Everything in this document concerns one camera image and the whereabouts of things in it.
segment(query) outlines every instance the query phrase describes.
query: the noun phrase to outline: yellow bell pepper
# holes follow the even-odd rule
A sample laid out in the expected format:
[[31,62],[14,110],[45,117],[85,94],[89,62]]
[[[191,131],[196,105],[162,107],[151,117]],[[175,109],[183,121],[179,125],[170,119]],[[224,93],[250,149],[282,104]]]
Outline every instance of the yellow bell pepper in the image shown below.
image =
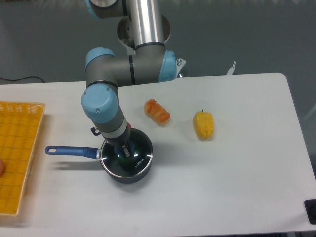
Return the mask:
[[208,139],[213,135],[214,119],[209,112],[199,111],[193,117],[194,129],[199,139]]

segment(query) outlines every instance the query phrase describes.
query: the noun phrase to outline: blue joint cap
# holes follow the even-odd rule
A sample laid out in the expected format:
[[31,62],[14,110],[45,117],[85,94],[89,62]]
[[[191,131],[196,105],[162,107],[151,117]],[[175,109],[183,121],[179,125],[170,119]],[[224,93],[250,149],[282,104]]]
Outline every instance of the blue joint cap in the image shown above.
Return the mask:
[[101,19],[100,17],[98,17],[95,12],[93,11],[90,1],[89,0],[85,0],[85,4],[87,5],[88,11],[90,13],[90,15],[94,18],[94,19]]
[[102,47],[94,48],[94,49],[90,50],[87,53],[87,56],[85,57],[84,71],[86,70],[89,62],[91,62],[93,59],[95,59],[96,57],[99,57],[101,55],[112,55],[113,57],[115,57],[114,52],[108,48],[102,48]]
[[166,50],[162,67],[160,70],[158,83],[174,80],[177,76],[176,56],[173,51]]
[[81,97],[81,104],[85,114],[96,123],[110,121],[119,108],[116,94],[105,84],[89,86]]

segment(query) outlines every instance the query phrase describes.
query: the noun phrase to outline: cable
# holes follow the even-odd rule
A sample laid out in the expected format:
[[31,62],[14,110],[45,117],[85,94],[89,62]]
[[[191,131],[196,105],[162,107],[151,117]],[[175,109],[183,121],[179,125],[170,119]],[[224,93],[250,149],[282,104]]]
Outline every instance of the cable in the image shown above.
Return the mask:
[[28,76],[28,77],[24,77],[24,78],[20,78],[20,79],[16,79],[16,80],[10,80],[10,79],[0,77],[1,80],[5,80],[5,81],[19,81],[19,80],[24,80],[27,78],[37,78],[37,79],[40,79],[43,83],[45,83],[45,81],[42,78],[37,77],[37,76]]

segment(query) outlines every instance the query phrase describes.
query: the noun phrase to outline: black pot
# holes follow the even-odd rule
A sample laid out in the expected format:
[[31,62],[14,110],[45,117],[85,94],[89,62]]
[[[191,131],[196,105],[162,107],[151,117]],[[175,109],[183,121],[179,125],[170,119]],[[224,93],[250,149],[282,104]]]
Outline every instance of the black pot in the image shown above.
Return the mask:
[[153,145],[148,136],[135,128],[131,128],[129,143],[133,146],[133,154],[126,157],[118,147],[103,142],[101,149],[91,147],[48,146],[45,152],[49,155],[83,156],[99,159],[104,170],[114,180],[131,184],[148,173],[153,159]]

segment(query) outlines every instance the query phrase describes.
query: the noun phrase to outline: pot handle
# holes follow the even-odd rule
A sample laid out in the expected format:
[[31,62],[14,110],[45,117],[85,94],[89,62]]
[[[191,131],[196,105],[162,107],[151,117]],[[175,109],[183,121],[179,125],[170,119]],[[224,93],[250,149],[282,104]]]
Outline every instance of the pot handle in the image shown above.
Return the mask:
[[49,155],[82,156],[98,159],[98,149],[93,147],[48,146],[45,153]]

